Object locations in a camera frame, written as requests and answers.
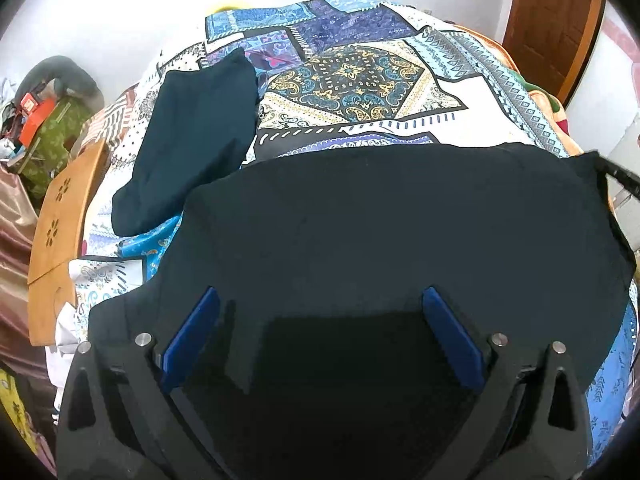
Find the black pants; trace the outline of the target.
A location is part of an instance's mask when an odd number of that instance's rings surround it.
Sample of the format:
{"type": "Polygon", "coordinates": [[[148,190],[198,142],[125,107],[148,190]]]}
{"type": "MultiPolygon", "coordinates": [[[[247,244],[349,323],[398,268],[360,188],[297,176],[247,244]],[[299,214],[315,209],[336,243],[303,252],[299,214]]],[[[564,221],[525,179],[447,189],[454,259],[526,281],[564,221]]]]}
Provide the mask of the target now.
{"type": "Polygon", "coordinates": [[[422,479],[468,417],[422,312],[480,339],[561,341],[582,393],[620,329],[634,254],[598,156],[394,145],[258,162],[201,186],[148,284],[95,307],[124,344],[198,302],[217,324],[182,386],[219,479],[422,479]]]}

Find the wooden lap desk board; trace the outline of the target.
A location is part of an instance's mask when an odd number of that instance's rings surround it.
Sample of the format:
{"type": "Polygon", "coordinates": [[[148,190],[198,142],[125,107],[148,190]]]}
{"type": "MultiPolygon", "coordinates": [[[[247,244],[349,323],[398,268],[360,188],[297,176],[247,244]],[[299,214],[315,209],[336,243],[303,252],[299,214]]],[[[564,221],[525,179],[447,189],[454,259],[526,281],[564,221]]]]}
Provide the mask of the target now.
{"type": "Polygon", "coordinates": [[[104,140],[86,146],[50,183],[40,211],[28,269],[28,338],[34,347],[54,343],[64,304],[76,301],[68,264],[81,255],[88,206],[108,162],[104,140]]]}

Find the brown wooden door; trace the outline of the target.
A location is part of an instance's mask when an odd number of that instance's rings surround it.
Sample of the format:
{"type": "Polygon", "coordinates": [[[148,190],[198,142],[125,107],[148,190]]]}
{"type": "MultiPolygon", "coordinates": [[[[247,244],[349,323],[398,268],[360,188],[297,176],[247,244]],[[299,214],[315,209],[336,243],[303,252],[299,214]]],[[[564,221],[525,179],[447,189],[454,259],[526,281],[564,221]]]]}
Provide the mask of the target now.
{"type": "Polygon", "coordinates": [[[503,47],[525,80],[567,105],[600,29],[605,0],[512,0],[503,47]]]}

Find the pink satin curtain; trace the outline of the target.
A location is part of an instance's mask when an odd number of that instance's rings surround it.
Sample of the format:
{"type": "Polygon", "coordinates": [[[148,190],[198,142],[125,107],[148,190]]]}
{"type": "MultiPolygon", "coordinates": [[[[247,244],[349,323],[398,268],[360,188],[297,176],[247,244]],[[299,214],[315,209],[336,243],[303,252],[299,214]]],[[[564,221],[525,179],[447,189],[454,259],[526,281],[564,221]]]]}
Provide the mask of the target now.
{"type": "Polygon", "coordinates": [[[26,377],[35,404],[50,410],[55,388],[49,382],[44,350],[29,341],[27,275],[38,217],[22,181],[1,171],[1,362],[26,377]]]}

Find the green patterned bag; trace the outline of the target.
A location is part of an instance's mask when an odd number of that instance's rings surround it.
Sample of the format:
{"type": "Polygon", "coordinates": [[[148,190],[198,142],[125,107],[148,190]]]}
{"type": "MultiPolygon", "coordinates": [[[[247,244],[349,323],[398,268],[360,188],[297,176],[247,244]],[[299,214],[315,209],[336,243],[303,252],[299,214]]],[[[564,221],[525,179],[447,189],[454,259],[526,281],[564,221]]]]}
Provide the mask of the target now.
{"type": "Polygon", "coordinates": [[[43,199],[51,181],[66,167],[70,149],[90,115],[80,99],[64,96],[56,101],[53,112],[38,129],[29,148],[24,147],[23,157],[12,171],[20,176],[35,202],[43,199]]]}

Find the orange striped blanket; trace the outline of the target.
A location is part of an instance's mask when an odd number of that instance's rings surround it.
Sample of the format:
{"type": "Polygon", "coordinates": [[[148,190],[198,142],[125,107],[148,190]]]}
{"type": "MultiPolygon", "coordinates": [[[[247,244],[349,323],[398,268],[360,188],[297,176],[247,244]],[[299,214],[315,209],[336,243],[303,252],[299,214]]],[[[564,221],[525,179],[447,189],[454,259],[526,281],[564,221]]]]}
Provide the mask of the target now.
{"type": "Polygon", "coordinates": [[[134,110],[137,86],[129,87],[110,105],[104,106],[87,119],[80,129],[70,157],[81,154],[88,145],[104,140],[108,152],[112,154],[130,128],[131,114],[134,110]]]}

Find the dark teal folded garment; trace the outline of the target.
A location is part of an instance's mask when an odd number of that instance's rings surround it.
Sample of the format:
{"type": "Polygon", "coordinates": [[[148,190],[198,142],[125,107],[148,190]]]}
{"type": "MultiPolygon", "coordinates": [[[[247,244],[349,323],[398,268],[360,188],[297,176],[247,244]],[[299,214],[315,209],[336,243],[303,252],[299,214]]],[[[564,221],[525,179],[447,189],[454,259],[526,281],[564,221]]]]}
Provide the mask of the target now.
{"type": "Polygon", "coordinates": [[[256,73],[241,48],[204,70],[168,72],[131,179],[113,196],[115,234],[152,230],[180,214],[194,188],[238,170],[257,104],[256,73]]]}

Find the patterned blue patchwork bedsheet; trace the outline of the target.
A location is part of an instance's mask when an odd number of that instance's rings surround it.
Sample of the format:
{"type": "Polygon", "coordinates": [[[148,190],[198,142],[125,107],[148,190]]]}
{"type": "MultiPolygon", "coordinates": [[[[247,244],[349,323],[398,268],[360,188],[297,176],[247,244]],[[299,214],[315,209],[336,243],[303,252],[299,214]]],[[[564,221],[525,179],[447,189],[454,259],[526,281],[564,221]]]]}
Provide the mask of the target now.
{"type": "MultiPolygon", "coordinates": [[[[239,48],[254,66],[258,82],[255,135],[238,170],[197,188],[258,162],[338,148],[431,144],[538,148],[506,116],[488,78],[444,34],[453,27],[414,9],[381,4],[363,10],[349,0],[314,0],[211,15],[205,40],[159,68],[137,102],[136,126],[115,153],[125,174],[116,192],[131,179],[166,74],[204,70],[239,48]]],[[[172,237],[160,265],[182,225],[184,208],[186,203],[180,214],[139,234],[170,227],[172,237]]],[[[95,307],[154,278],[144,278],[142,266],[141,259],[127,258],[119,291],[93,297],[83,342],[90,341],[90,315],[95,307]]],[[[628,338],[636,325],[631,283],[620,329],[584,393],[588,419],[594,408],[589,395],[597,380],[604,372],[625,366],[624,359],[612,357],[612,348],[616,344],[626,351],[634,348],[628,338]]]]}

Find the orange red box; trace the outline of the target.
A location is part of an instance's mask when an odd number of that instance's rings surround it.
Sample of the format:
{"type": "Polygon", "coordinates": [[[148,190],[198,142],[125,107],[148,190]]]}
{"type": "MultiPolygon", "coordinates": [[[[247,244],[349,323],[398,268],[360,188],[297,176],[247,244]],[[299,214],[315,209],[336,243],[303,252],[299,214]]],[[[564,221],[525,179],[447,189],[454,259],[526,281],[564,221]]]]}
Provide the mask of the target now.
{"type": "Polygon", "coordinates": [[[40,100],[30,92],[24,94],[20,102],[20,111],[25,117],[25,122],[18,140],[25,148],[32,144],[38,129],[53,112],[55,105],[55,98],[40,100]]]}

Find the grey neck pillow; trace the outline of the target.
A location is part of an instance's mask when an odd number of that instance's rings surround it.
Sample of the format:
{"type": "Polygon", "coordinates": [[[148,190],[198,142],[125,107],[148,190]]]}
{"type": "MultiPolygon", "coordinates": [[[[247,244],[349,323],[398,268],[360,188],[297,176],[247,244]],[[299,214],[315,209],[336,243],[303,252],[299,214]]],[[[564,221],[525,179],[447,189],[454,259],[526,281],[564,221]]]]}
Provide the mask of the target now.
{"type": "Polygon", "coordinates": [[[13,104],[19,106],[21,100],[30,93],[38,94],[54,83],[56,96],[77,96],[90,106],[104,104],[104,96],[96,81],[71,58],[64,55],[50,56],[36,64],[18,85],[13,104]]]}

